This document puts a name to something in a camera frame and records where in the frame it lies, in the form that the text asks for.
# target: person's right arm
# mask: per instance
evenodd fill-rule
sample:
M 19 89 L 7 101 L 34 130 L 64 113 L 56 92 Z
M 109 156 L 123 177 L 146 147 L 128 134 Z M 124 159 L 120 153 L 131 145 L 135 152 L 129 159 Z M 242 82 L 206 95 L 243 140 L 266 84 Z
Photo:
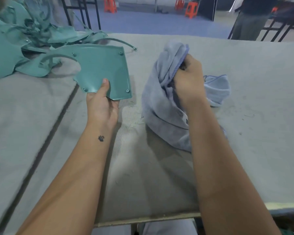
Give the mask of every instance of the person's right arm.
M 185 108 L 199 208 L 207 235 L 281 234 L 232 151 L 205 95 L 201 63 L 187 55 L 174 77 Z

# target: person's left arm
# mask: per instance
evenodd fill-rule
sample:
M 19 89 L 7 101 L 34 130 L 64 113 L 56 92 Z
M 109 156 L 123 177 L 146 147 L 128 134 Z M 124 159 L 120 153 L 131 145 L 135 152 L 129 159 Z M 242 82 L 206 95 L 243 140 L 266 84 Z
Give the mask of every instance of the person's left arm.
M 88 235 L 95 221 L 103 170 L 118 121 L 118 102 L 106 97 L 109 82 L 87 94 L 88 119 L 68 160 L 16 235 Z

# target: gray tabletop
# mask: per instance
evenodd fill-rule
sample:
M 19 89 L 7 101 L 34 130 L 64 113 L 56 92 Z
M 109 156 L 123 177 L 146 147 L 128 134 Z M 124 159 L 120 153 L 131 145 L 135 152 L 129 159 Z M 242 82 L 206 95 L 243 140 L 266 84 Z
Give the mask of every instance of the gray tabletop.
M 48 79 L 20 73 L 0 79 L 0 219 L 73 91 L 68 62 Z
M 96 218 L 99 226 L 191 217 L 198 213 L 192 158 L 146 128 L 141 94 L 169 39 L 190 46 L 204 74 L 227 74 L 232 94 L 215 109 L 236 153 L 269 209 L 294 207 L 294 43 L 192 36 L 114 34 L 125 47 L 133 98 L 120 103 Z M 86 124 L 78 91 L 8 224 L 15 232 L 74 148 Z

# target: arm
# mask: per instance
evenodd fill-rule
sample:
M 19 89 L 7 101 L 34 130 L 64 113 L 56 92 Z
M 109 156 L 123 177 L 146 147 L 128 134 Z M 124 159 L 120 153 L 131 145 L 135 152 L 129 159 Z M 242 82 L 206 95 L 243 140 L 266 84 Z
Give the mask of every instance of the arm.
M 118 102 L 106 98 L 109 82 L 88 93 L 88 120 L 68 160 L 16 235 L 90 234 L 97 211 L 103 170 Z
M 200 62 L 190 55 L 174 77 L 186 109 L 199 208 L 207 235 L 280 234 L 206 100 Z

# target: blue floor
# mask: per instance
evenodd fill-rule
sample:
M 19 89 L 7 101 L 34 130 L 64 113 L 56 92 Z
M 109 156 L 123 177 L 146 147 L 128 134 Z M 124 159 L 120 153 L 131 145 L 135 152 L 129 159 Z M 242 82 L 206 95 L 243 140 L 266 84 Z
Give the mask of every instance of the blue floor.
M 92 30 L 96 31 L 98 30 L 98 23 L 95 6 L 87 5 L 87 7 Z M 80 18 L 80 12 L 75 10 L 75 13 Z M 103 7 L 99 5 L 99 16 L 102 30 L 113 33 L 192 35 L 227 39 L 231 31 L 231 28 L 227 26 L 211 22 L 200 16 L 193 19 L 186 18 L 182 12 L 162 14 L 123 11 L 120 7 L 117 13 L 112 14 L 104 12 Z M 76 30 L 83 30 L 82 25 L 76 19 L 74 26 Z

